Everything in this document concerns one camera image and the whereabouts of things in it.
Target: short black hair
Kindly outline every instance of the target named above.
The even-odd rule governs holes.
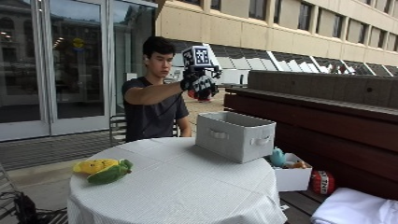
[[[162,36],[149,36],[142,44],[142,54],[150,58],[153,52],[176,55],[176,47]]]

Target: blue object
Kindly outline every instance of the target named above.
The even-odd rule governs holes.
[[[270,156],[270,161],[272,161],[273,166],[276,166],[276,167],[282,167],[286,162],[284,151],[278,147],[276,147],[273,150],[273,155]]]

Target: round table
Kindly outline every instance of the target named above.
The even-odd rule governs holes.
[[[196,138],[154,138],[118,145],[89,160],[129,159],[132,173],[106,185],[73,174],[68,223],[285,223],[274,171],[196,146]]]

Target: dark t-shirt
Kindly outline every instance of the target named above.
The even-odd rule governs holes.
[[[152,83],[145,77],[133,78],[124,83],[122,95],[133,88],[145,88]],[[126,120],[125,142],[146,138],[172,137],[174,119],[188,116],[185,102],[176,94],[156,105],[132,105],[124,99]]]

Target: white cardboard box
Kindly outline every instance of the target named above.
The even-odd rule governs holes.
[[[273,153],[274,126],[270,120],[233,112],[201,113],[196,144],[244,163]]]
[[[293,161],[293,162],[302,161],[293,153],[286,153],[285,157],[286,157],[286,161]],[[277,190],[280,192],[281,191],[307,190],[310,176],[311,176],[311,170],[313,170],[313,168],[310,165],[309,165],[309,168],[306,168],[306,169],[274,168]]]

